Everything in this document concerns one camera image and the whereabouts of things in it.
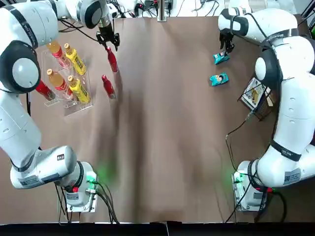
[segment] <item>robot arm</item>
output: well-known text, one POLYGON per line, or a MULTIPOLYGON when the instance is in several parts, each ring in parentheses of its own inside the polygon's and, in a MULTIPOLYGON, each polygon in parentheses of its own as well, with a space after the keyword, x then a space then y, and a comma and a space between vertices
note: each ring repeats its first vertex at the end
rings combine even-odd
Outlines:
POLYGON ((225 45, 228 53, 234 48, 233 35, 267 46, 256 61, 256 78, 281 95, 270 146, 259 159, 243 161, 233 175, 238 182, 240 173, 246 174, 234 185, 237 202, 246 194, 242 211, 259 210, 260 191, 266 187, 284 187, 315 176, 315 147, 310 145, 315 129, 315 43, 298 36, 296 28, 295 17, 280 9, 249 14, 239 7, 219 16, 221 48, 225 45))
POLYGON ((11 182, 16 188, 34 188, 49 182, 66 189, 73 211, 91 209, 95 188, 91 165, 77 161, 69 146, 39 150, 41 133, 21 106, 19 94, 36 88, 40 68, 35 48, 58 36, 58 18, 74 19, 88 28, 108 18, 104 0, 28 1, 0 8, 0 147, 12 162, 11 182))

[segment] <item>bottle label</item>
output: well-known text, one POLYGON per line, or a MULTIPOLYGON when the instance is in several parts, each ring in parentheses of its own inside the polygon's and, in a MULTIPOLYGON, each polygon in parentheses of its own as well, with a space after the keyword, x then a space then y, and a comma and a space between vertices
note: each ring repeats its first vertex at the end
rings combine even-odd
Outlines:
POLYGON ((59 48, 59 51, 56 53, 52 53, 52 55, 54 56, 54 58, 57 59, 59 65, 62 68, 67 68, 70 66, 70 62, 69 60, 65 57, 65 55, 63 54, 63 50, 61 49, 61 46, 59 48))
POLYGON ((88 97, 88 93, 85 91, 85 89, 82 87, 82 85, 80 86, 80 90, 86 97, 88 97))
POLYGON ((72 91, 71 89, 68 87, 67 83, 65 82, 65 80, 63 80, 63 84, 59 87, 55 87, 55 89, 59 90, 59 91, 65 91, 65 95, 68 96, 69 98, 71 98, 72 95, 72 91))
POLYGON ((78 57, 75 57, 75 62, 77 63, 77 65, 80 67, 80 69, 83 68, 83 64, 81 62, 81 60, 78 57))

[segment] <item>brown tabletop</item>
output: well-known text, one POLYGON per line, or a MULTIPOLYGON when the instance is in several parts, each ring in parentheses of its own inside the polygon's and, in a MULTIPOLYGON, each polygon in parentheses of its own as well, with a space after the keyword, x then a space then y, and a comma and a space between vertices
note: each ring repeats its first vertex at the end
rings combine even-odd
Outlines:
MULTIPOLYGON (((231 59, 215 66, 212 55, 220 52, 216 17, 168 18, 166 23, 119 19, 115 29, 121 34, 116 53, 123 83, 120 102, 110 102, 102 86, 102 74, 114 84, 103 47, 77 31, 60 34, 60 44, 68 42, 87 61, 94 105, 63 117, 58 105, 44 106, 44 98, 33 92, 31 112, 42 132, 42 148, 70 145, 78 160, 89 161, 96 170, 111 166, 115 174, 108 184, 120 221, 226 219, 234 206, 224 138, 249 112, 237 98, 254 71, 259 48, 235 37, 231 59), (222 72, 229 82, 210 87, 209 77, 222 72)), ((40 63, 43 50, 37 50, 40 63)), ((273 115, 264 122, 251 118, 233 134, 236 165, 263 154, 273 123, 273 115)), ((56 222, 53 183, 14 189, 10 160, 3 151, 0 155, 0 223, 56 222)), ((313 185, 311 179, 282 190, 287 221, 313 220, 313 185)), ((104 203, 99 201, 96 211, 82 214, 81 220, 108 221, 104 203)), ((262 220, 277 221, 281 213, 275 198, 262 220)), ((252 221, 253 214, 237 216, 252 221)))

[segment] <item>small red bottle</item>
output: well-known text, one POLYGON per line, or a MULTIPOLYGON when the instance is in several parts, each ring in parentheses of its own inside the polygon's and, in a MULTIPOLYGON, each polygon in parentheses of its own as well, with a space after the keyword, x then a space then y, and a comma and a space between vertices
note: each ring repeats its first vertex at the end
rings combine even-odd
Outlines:
POLYGON ((112 52, 110 47, 107 47, 106 51, 107 51, 108 61, 109 61, 110 67, 112 68, 112 71, 118 72, 117 61, 116 61, 116 57, 115 57, 114 53, 112 52))
POLYGON ((52 92, 47 85, 42 82, 42 80, 39 81, 39 84, 35 88, 37 92, 39 92, 41 95, 43 95, 48 101, 55 99, 55 94, 52 92))
POLYGON ((110 99, 116 98, 112 83, 107 79, 106 75, 102 75, 102 80, 103 80, 104 89, 106 90, 108 97, 110 99))

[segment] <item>label sticker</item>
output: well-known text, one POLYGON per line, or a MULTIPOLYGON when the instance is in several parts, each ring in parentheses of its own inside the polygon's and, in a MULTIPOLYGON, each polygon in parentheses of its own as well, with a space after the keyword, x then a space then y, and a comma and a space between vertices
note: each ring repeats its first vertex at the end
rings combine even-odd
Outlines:
POLYGON ((284 173, 284 185, 292 184, 298 182, 301 178, 301 169, 297 168, 294 171, 284 173))
POLYGON ((57 161, 64 160, 64 154, 57 155, 57 161))
POLYGON ((45 102, 44 104, 45 104, 45 106, 49 107, 49 106, 54 105, 54 104, 56 104, 58 102, 59 102, 58 99, 54 99, 54 100, 51 100, 49 102, 45 102))
POLYGON ((26 178, 19 178, 18 179, 21 185, 28 186, 28 187, 36 187, 40 185, 40 182, 37 176, 29 176, 26 178))
POLYGON ((79 193, 66 193, 67 200, 78 200, 79 193))

